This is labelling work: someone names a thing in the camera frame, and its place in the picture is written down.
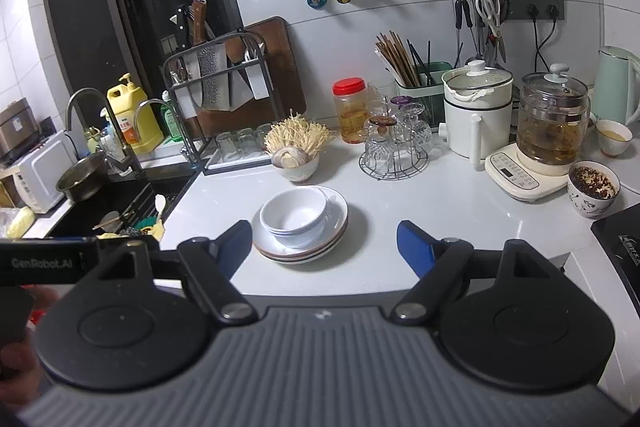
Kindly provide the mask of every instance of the faucet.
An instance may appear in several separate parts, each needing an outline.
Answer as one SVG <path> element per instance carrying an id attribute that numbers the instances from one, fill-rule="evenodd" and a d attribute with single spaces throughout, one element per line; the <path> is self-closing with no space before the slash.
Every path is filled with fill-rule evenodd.
<path id="1" fill-rule="evenodd" d="M 180 132 L 180 136 L 182 137 L 182 141 L 184 142 L 184 147 L 180 149 L 180 154 L 184 156 L 184 158 L 190 163 L 193 168 L 198 167 L 198 154 L 191 149 L 191 140 L 189 135 L 187 134 L 187 130 L 182 126 L 182 122 L 178 118 L 178 114 L 175 112 L 175 109 L 171 107 L 170 104 L 166 103 L 164 100 L 160 100 L 159 98 L 150 98 L 148 100 L 144 100 L 140 102 L 138 107 L 136 108 L 135 113 L 133 114 L 133 130 L 140 134 L 138 131 L 138 117 L 140 115 L 140 110 L 145 107 L 145 105 L 151 105 L 152 103 L 159 103 L 160 105 L 164 105 L 171 114 L 174 116 L 174 120 L 176 125 L 178 126 L 178 131 Z"/>
<path id="2" fill-rule="evenodd" d="M 133 148 L 129 145 L 129 143 L 127 143 L 127 140 L 122 133 L 122 129 L 120 129 L 120 126 L 118 124 L 118 119 L 116 118 L 113 109 L 111 108 L 109 100 L 107 100 L 107 97 L 104 96 L 101 91 L 95 89 L 94 87 L 83 87 L 82 89 L 78 89 L 71 95 L 71 98 L 66 104 L 66 131 L 71 131 L 71 112 L 73 111 L 74 103 L 76 103 L 76 100 L 84 94 L 92 94 L 94 96 L 97 96 L 98 98 L 100 98 L 100 101 L 104 103 L 104 107 L 106 108 L 109 119 L 111 120 L 111 125 L 113 125 L 113 129 L 116 132 L 120 143 L 122 144 L 122 149 L 126 156 L 124 161 L 119 162 L 116 160 L 116 158 L 107 155 L 107 160 L 109 161 L 109 163 L 121 172 L 124 172 L 129 167 L 131 167 L 133 169 L 133 172 L 135 172 L 136 174 L 143 174 L 144 170 L 142 169 L 142 166 L 140 166 L 140 162 L 138 161 L 136 153 L 133 152 Z"/>

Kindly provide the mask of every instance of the microwave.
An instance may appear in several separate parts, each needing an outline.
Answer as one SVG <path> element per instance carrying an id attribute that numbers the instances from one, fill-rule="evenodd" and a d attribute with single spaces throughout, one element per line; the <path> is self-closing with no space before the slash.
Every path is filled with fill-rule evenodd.
<path id="1" fill-rule="evenodd" d="M 56 190 L 56 183 L 76 163 L 71 138 L 59 131 L 15 162 L 10 171 L 22 201 L 36 214 L 45 214 L 64 197 Z"/>

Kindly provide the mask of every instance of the power outlet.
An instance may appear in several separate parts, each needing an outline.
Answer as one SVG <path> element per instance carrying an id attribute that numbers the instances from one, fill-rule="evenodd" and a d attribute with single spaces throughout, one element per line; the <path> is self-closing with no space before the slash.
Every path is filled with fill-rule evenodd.
<path id="1" fill-rule="evenodd" d="M 553 17 L 549 15 L 550 6 L 558 8 L 559 15 L 556 20 L 564 20 L 564 0 L 507 0 L 506 2 L 505 0 L 500 0 L 500 6 L 509 7 L 509 14 L 506 19 L 508 21 L 530 21 L 529 7 L 532 4 L 535 4 L 536 8 L 538 8 L 537 20 L 553 20 Z"/>

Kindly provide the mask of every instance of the red lid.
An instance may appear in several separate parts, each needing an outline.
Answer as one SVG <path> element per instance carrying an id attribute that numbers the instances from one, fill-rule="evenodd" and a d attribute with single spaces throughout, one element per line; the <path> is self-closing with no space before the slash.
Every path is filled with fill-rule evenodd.
<path id="1" fill-rule="evenodd" d="M 367 87 L 364 80 L 354 76 L 353 78 L 343 78 L 334 84 L 334 95 L 343 96 L 345 94 L 354 94 L 362 91 Z"/>

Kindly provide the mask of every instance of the spoon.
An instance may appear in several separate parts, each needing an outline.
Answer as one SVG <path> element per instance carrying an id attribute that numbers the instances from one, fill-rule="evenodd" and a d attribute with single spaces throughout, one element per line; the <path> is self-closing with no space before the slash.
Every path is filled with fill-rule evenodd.
<path id="1" fill-rule="evenodd" d="M 156 194 L 156 210 L 158 211 L 158 222 L 162 217 L 162 212 L 166 207 L 166 198 L 162 194 Z"/>

